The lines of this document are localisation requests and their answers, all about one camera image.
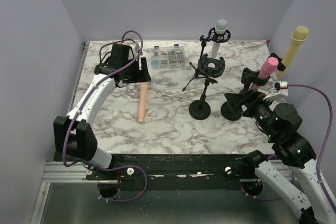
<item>white marble surface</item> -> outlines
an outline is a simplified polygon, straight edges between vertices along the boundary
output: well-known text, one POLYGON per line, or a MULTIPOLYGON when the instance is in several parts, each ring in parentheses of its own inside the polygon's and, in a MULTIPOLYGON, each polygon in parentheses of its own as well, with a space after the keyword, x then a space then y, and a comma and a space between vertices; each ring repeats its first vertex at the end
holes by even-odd
MULTIPOLYGON (((75 104, 83 96, 99 62, 99 49, 110 41, 92 41, 79 81, 75 104)), ((225 92, 239 92, 243 87, 240 76, 245 67, 260 69, 269 55, 265 41, 229 41, 221 44, 218 57, 226 62, 224 74, 217 78, 218 84, 210 85, 206 101, 211 106, 211 115, 203 121, 193 119, 188 112, 189 104, 200 98, 204 79, 194 80, 186 91, 187 75, 181 70, 152 70, 149 48, 184 46, 187 62, 197 66, 201 52, 199 41, 153 41, 144 42, 149 72, 153 80, 148 95, 148 110, 145 123, 137 122, 139 84, 116 89, 108 96, 93 125, 98 145, 110 153, 152 154, 245 154, 253 150, 273 153, 267 137, 255 126, 253 119, 241 118, 230 122, 223 118, 220 107, 225 102, 225 92)), ((210 53, 208 43, 205 53, 210 53)), ((102 51, 105 54, 111 47, 102 51)), ((188 74, 193 76, 188 66, 188 74)), ((262 88, 272 90, 275 75, 262 88)))

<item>lavender wall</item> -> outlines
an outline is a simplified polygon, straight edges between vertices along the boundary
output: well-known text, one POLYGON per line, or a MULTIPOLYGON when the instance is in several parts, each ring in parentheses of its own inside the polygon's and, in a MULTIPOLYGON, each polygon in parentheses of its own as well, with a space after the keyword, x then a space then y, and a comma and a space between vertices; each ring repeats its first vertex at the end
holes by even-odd
POLYGON ((82 40, 61 0, 0 0, 0 223, 29 223, 82 40))
MULTIPOLYGON (((290 83, 304 83, 325 91, 336 104, 335 38, 336 0, 294 0, 277 28, 270 43, 271 51, 283 56, 290 33, 296 26, 309 28, 309 37, 299 49, 284 79, 290 83)), ((290 88, 288 101, 293 103, 303 118, 300 133, 319 153, 327 130, 329 112, 324 98, 315 91, 290 88)), ((332 128, 322 161, 322 172, 336 193, 335 142, 336 128, 332 128)))
POLYGON ((85 40, 198 39, 224 18, 232 39, 270 39, 293 0, 62 0, 85 40))

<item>black circular base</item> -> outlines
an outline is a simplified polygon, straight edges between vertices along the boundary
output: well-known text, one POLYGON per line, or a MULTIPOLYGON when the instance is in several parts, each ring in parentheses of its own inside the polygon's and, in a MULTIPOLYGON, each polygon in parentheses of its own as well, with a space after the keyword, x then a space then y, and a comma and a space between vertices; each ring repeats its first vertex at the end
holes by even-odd
POLYGON ((189 113, 194 119, 204 120, 210 115, 211 109, 210 105, 205 101, 202 108, 199 109, 200 102, 200 100, 193 101, 189 106, 189 113))
POLYGON ((227 102, 224 102, 221 107, 221 113, 224 118, 230 121, 237 121, 241 118, 241 113, 243 112, 242 108, 240 107, 237 110, 231 110, 230 106, 227 102))

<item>black tripod stand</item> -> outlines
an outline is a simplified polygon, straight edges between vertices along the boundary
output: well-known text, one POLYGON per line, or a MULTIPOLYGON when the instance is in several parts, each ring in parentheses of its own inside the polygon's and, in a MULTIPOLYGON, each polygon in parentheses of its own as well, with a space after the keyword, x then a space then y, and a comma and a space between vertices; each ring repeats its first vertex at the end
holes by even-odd
MULTIPOLYGON (((204 52, 204 48, 206 47, 206 43, 208 41, 213 41, 213 42, 216 42, 216 43, 224 43, 224 42, 227 42, 229 41, 231 37, 231 33, 229 30, 226 30, 224 32, 224 34, 220 35, 220 34, 217 34, 216 31, 215 31, 215 27, 214 28, 211 28, 209 30, 209 33, 208 33, 208 37, 207 38, 204 38, 204 36, 202 35, 200 37, 200 41, 201 41, 201 46, 202 46, 202 50, 201 50, 201 55, 200 55, 200 59, 198 60, 198 62, 202 59, 202 57, 204 57, 205 55, 207 56, 207 54, 203 55, 203 52, 204 52)), ((195 79, 201 79, 201 78, 206 78, 206 76, 200 71, 199 67, 197 66, 197 68, 195 68, 195 66, 191 63, 191 61, 189 62, 189 64, 194 68, 195 70, 195 73, 194 73, 194 76, 190 79, 190 81, 188 82, 188 84, 182 89, 182 91, 185 91, 186 88, 188 87, 188 85, 195 79)))
POLYGON ((199 100, 193 101, 189 106, 189 113, 190 115, 197 120, 204 120, 206 119, 211 112, 210 105, 205 101, 206 95, 205 92, 210 85, 210 83, 214 84, 217 83, 215 79, 204 77, 204 90, 199 100))

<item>white connector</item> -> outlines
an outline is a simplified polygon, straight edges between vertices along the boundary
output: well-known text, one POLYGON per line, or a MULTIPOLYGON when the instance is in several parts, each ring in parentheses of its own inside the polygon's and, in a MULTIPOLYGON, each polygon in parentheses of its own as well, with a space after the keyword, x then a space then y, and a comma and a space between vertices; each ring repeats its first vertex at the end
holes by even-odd
POLYGON ((274 83, 275 89, 279 90, 278 93, 271 93, 264 97, 264 100, 276 101, 281 98, 286 98, 288 96, 288 82, 287 81, 277 81, 274 83))

